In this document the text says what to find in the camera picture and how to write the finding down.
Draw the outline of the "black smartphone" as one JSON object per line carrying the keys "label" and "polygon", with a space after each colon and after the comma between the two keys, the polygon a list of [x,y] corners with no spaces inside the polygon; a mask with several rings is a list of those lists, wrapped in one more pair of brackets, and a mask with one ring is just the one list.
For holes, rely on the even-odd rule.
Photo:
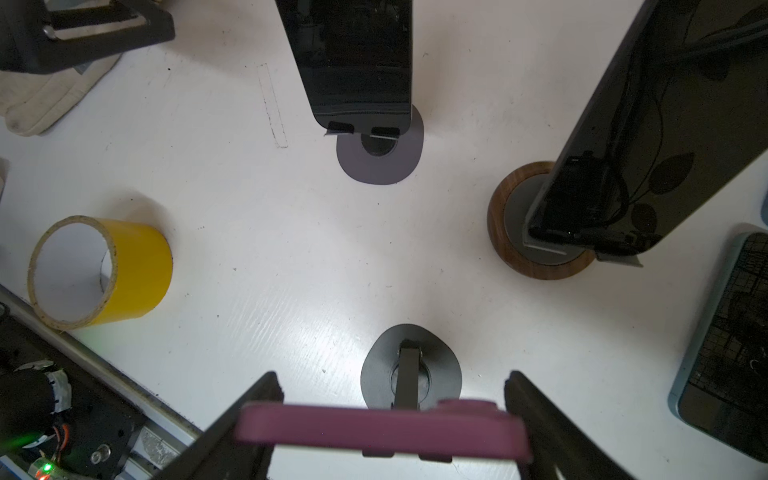
{"label": "black smartphone", "polygon": [[251,402],[234,437],[257,445],[290,445],[428,457],[530,463],[523,420],[483,400],[443,400],[425,411],[355,409]]}
{"label": "black smartphone", "polygon": [[411,1],[278,1],[276,7],[319,125],[384,138],[409,130]]}
{"label": "black smartphone", "polygon": [[767,149],[767,5],[646,1],[528,212],[524,237],[624,261]]}

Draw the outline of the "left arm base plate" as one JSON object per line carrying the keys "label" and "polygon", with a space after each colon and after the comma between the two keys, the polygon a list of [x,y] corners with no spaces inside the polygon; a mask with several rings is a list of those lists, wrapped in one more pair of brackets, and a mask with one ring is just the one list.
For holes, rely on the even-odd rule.
{"label": "left arm base plate", "polygon": [[147,417],[1,306],[1,454],[37,479],[115,479]]}

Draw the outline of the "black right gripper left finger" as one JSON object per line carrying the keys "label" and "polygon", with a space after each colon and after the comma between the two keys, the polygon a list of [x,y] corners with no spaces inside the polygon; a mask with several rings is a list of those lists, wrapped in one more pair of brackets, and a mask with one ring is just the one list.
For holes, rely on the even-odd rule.
{"label": "black right gripper left finger", "polygon": [[265,373],[154,479],[267,479],[274,447],[239,442],[234,430],[248,402],[283,400],[276,373]]}

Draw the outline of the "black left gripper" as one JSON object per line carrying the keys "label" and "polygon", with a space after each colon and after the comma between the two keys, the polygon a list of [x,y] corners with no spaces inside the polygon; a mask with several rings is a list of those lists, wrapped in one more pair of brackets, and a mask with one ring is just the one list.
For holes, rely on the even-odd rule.
{"label": "black left gripper", "polygon": [[1,3],[1,69],[47,75],[175,38],[156,1]]}

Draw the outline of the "wooden base phone stand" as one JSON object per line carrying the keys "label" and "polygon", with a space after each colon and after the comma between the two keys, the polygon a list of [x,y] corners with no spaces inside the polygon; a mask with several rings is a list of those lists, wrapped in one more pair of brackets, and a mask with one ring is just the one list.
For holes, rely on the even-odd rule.
{"label": "wooden base phone stand", "polygon": [[536,280],[562,280],[590,266],[595,254],[574,246],[545,246],[531,240],[526,220],[554,168],[533,162],[507,175],[494,190],[487,209],[487,230],[496,254],[517,273]]}

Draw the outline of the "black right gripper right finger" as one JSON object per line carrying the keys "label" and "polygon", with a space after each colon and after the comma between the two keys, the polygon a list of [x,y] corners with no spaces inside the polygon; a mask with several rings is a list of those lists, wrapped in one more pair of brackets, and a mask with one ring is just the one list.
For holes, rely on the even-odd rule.
{"label": "black right gripper right finger", "polygon": [[585,435],[522,372],[505,382],[505,407],[528,431],[531,461],[517,463],[523,479],[630,479],[623,467]]}

